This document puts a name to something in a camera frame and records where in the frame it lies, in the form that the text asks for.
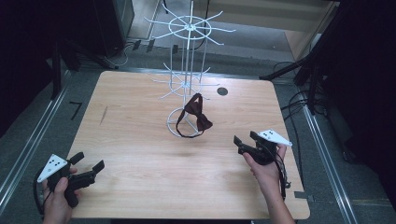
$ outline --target table surface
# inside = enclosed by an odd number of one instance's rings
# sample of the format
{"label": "table surface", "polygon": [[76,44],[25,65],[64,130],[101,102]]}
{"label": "table surface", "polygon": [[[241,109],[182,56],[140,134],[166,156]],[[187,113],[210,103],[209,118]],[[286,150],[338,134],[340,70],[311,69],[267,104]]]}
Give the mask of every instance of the table surface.
{"label": "table surface", "polygon": [[[105,169],[82,190],[73,217],[268,218],[257,181],[233,137],[254,146],[250,131],[273,129],[288,138],[271,82],[203,77],[204,114],[213,127],[199,137],[176,137],[166,126],[183,98],[168,93],[169,76],[104,72],[78,129],[69,156],[82,151],[82,173],[100,160]],[[219,95],[217,89],[228,94]],[[292,150],[285,157],[291,188],[286,204],[295,219],[309,217]]]}

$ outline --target bow tie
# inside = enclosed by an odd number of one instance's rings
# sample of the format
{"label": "bow tie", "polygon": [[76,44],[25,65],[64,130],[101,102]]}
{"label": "bow tie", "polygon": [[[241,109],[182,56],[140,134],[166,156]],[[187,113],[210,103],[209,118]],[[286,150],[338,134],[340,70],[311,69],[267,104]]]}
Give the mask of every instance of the bow tie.
{"label": "bow tie", "polygon": [[[182,137],[197,137],[201,134],[204,133],[204,130],[209,129],[210,127],[213,126],[213,123],[210,122],[207,117],[202,113],[202,107],[203,107],[203,99],[201,93],[195,93],[195,95],[192,96],[192,98],[189,100],[189,102],[184,106],[183,111],[181,111],[180,116],[178,117],[177,124],[176,124],[176,129],[177,132],[180,134]],[[184,118],[185,113],[189,113],[191,115],[195,115],[197,117],[197,129],[198,132],[201,132],[199,134],[193,135],[193,136],[186,136],[183,135],[177,128],[178,124],[181,122],[181,120]]]}

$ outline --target circular hole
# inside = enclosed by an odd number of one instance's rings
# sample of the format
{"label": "circular hole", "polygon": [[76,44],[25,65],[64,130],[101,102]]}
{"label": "circular hole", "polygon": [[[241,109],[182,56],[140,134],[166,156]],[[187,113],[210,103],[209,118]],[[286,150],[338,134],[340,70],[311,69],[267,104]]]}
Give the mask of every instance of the circular hole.
{"label": "circular hole", "polygon": [[228,94],[228,91],[224,87],[220,87],[220,88],[218,88],[218,94],[224,96],[224,95]]}

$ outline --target hand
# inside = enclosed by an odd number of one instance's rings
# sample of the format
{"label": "hand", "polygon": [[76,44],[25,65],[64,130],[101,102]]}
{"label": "hand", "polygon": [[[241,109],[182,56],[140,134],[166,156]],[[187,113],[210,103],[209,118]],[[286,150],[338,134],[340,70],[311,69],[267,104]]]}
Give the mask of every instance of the hand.
{"label": "hand", "polygon": [[[77,172],[76,168],[70,168],[70,173],[74,174]],[[47,180],[43,181],[44,199],[47,199],[44,203],[44,221],[43,223],[51,224],[65,224],[72,216],[72,208],[67,203],[64,197],[64,191],[67,189],[68,179],[62,177],[55,187],[53,192],[47,186]],[[76,190],[75,194],[80,196],[80,191]]]}
{"label": "hand", "polygon": [[[286,146],[278,144],[277,147],[277,154],[283,160],[286,154]],[[279,171],[276,167],[276,164],[272,162],[268,165],[259,165],[248,153],[244,153],[243,156],[251,168],[250,171],[254,176],[256,176],[256,179],[260,185],[260,189],[262,190],[262,194],[264,194],[266,197],[268,194],[280,193]]]}

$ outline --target rotating rack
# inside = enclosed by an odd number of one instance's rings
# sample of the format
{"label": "rotating rack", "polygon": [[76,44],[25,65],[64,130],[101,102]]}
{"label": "rotating rack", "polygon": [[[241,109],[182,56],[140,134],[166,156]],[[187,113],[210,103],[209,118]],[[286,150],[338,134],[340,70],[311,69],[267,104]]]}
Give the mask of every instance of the rotating rack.
{"label": "rotating rack", "polygon": [[[212,34],[213,30],[222,31],[222,32],[234,32],[235,30],[225,30],[220,28],[212,27],[209,23],[210,20],[218,17],[221,15],[222,11],[214,15],[210,18],[202,19],[192,15],[193,12],[193,1],[191,1],[191,10],[189,16],[177,16],[171,10],[169,10],[164,4],[163,8],[174,16],[172,20],[169,22],[163,21],[151,21],[147,18],[146,21],[157,23],[161,25],[167,25],[169,29],[169,33],[166,35],[154,36],[153,38],[159,39],[170,35],[170,65],[163,65],[170,73],[170,78],[168,81],[162,80],[154,80],[154,82],[161,82],[167,83],[169,86],[170,91],[162,96],[160,99],[165,98],[170,94],[175,94],[177,96],[183,97],[183,105],[180,108],[176,108],[172,111],[168,119],[166,121],[167,127],[169,131],[180,137],[180,134],[177,133],[172,127],[171,124],[176,124],[178,117],[175,117],[176,112],[181,112],[186,105],[187,98],[192,97],[195,93],[199,93],[203,86],[218,86],[219,84],[205,84],[202,83],[202,75],[207,73],[210,69],[208,67],[206,70],[205,68],[205,56],[206,56],[206,48],[207,48],[207,41],[210,40],[211,42],[215,43],[216,45],[224,45],[215,41],[214,39],[210,38],[209,36]],[[181,69],[180,71],[176,71],[173,68],[173,37],[177,37],[183,40],[182,44],[182,57],[181,57]],[[201,71],[194,72],[194,56],[195,56],[195,43],[197,40],[202,40],[204,44],[204,54],[201,64]],[[193,133],[186,134],[189,136],[193,136],[198,134],[198,130],[195,125],[188,119],[189,114],[186,113],[182,120],[186,121],[188,125],[191,126]]]}

